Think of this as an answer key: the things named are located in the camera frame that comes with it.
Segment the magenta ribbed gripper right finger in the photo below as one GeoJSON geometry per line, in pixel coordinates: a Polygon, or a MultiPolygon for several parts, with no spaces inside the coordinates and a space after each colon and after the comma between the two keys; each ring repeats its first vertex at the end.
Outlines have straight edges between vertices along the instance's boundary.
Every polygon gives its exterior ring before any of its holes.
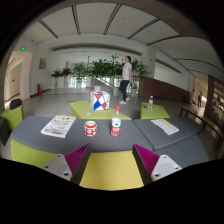
{"type": "Polygon", "coordinates": [[[181,170],[168,155],[159,156],[140,145],[134,144],[132,153],[144,184],[150,184],[181,170]]]}

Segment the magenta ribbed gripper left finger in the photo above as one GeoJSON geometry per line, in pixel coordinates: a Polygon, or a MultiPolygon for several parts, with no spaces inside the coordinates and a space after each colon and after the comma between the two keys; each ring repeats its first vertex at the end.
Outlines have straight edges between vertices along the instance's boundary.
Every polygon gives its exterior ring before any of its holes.
{"type": "Polygon", "coordinates": [[[42,169],[79,185],[90,154],[91,145],[86,144],[66,155],[56,154],[42,169]]]}

